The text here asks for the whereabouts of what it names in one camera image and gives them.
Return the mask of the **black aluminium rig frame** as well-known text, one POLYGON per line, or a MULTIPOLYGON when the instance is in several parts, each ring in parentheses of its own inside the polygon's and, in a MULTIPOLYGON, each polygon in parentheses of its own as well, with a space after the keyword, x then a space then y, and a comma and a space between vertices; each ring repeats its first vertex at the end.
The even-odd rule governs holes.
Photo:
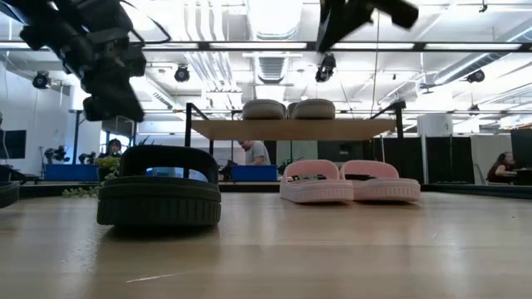
MULTIPOLYGON (((144 51, 316 51, 316 42, 167 42, 147 44, 144 51)), ((532 53, 532 42, 339 42, 332 51, 532 53)))

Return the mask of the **pink rubber slide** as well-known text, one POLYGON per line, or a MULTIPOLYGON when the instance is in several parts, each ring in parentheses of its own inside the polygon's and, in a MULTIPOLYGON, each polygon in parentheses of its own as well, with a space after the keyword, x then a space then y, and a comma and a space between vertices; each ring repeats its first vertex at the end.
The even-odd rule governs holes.
POLYGON ((385 162, 349 160, 340 168, 340 176, 352 183, 354 201, 416 202, 421 199, 419 182, 401 178, 397 169, 385 162))
POLYGON ((352 183, 340 177, 338 167, 325 159, 289 164, 279 186, 282 199, 293 203, 328 203, 354 200, 352 183))

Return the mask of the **grey rubber slide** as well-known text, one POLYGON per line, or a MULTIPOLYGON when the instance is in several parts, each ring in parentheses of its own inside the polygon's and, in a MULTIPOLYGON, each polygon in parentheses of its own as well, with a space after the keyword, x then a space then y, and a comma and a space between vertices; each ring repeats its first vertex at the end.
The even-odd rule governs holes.
POLYGON ((307 99, 288 106, 288 118, 294 120, 334 120, 335 115, 335 105, 325 99, 307 99))
POLYGON ((248 101, 242 109, 244 120, 282 120, 286 118, 286 114, 284 104, 269 99, 248 101))

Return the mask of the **blue storage bin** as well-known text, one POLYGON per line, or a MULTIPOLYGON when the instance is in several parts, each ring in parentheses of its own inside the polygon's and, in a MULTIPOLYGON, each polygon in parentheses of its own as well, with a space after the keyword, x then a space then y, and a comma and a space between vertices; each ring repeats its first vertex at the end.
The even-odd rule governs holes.
POLYGON ((233 165, 231 178, 234 182, 274 182, 278 170, 276 165, 233 165))
POLYGON ((47 164, 44 179, 49 181, 99 181, 99 167, 94 164, 47 164))

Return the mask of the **black divider panel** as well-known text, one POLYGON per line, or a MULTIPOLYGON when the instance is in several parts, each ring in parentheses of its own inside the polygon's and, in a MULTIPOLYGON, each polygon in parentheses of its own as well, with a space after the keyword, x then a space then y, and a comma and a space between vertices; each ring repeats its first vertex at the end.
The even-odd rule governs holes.
POLYGON ((319 141, 318 157, 332 162, 377 160, 393 165, 400 176, 430 184, 475 182, 470 138, 374 138, 364 141, 319 141))

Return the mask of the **person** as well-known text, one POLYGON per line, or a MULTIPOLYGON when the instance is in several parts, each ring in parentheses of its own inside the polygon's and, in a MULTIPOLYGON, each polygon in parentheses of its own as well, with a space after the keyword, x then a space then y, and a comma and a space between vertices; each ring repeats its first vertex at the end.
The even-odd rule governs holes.
POLYGON ((100 153, 98 158, 103 159, 106 157, 121 157, 121 142, 118 139, 110 140, 107 145, 107 150, 105 153, 100 153))
POLYGON ((268 150, 262 141, 239 140, 245 152, 246 165, 271 165, 268 150))
POLYGON ((511 152, 501 153, 487 174, 487 181, 496 184, 513 184, 517 173, 511 152))

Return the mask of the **wooden shelf with black legs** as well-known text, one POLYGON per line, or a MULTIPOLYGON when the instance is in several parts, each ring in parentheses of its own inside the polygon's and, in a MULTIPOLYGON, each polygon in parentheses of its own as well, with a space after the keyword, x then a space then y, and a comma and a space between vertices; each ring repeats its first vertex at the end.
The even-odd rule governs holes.
POLYGON ((192 103, 185 105, 185 146, 191 146, 191 133, 209 140, 214 152, 216 140, 369 140, 390 130, 402 137, 402 120, 210 120, 192 103))

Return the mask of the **green trailing potted plant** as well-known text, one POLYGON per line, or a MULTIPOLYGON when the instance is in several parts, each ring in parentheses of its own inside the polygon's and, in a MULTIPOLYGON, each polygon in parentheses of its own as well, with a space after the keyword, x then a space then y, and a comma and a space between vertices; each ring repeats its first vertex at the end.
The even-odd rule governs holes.
POLYGON ((152 168, 160 160, 157 155, 160 145, 139 144, 121 153, 121 157, 106 157, 95 160, 99 167, 101 182, 96 187, 78 187, 64 189, 64 198, 97 198, 100 189, 113 179, 130 176, 146 176, 148 168, 152 168))

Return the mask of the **black-legged high table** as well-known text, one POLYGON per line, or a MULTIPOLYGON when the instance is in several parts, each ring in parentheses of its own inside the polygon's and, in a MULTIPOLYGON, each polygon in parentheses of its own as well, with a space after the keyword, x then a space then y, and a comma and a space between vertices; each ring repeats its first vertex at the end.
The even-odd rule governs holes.
POLYGON ((78 164, 81 154, 106 152, 109 140, 120 140, 123 148, 136 142, 137 124, 121 116, 90 122, 85 120, 82 110, 69 110, 67 128, 65 146, 71 164, 78 164))

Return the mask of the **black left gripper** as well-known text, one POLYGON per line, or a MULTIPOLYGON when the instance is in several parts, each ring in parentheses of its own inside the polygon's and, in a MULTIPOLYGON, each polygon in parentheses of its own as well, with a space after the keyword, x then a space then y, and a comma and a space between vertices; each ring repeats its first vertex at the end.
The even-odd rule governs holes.
POLYGON ((88 121, 116 116, 144 120, 145 113, 130 78, 145 73, 145 43, 132 42, 130 34, 136 34, 131 24, 114 24, 94 31, 62 25, 63 69, 79 79, 82 89, 91 95, 82 102, 88 121))

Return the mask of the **black wall monitor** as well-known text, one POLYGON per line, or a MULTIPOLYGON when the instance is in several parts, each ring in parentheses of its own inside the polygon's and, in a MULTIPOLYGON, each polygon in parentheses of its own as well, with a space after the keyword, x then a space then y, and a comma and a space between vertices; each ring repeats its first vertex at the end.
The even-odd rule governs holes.
POLYGON ((26 141, 25 130, 0 130, 0 159, 24 159, 26 141))

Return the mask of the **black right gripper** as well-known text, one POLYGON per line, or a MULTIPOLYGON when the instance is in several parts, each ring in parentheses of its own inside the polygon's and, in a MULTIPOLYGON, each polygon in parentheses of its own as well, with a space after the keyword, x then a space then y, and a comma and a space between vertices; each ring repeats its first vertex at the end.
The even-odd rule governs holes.
POLYGON ((322 0, 316 51, 327 52, 362 24, 372 23, 373 9, 369 0, 322 0))

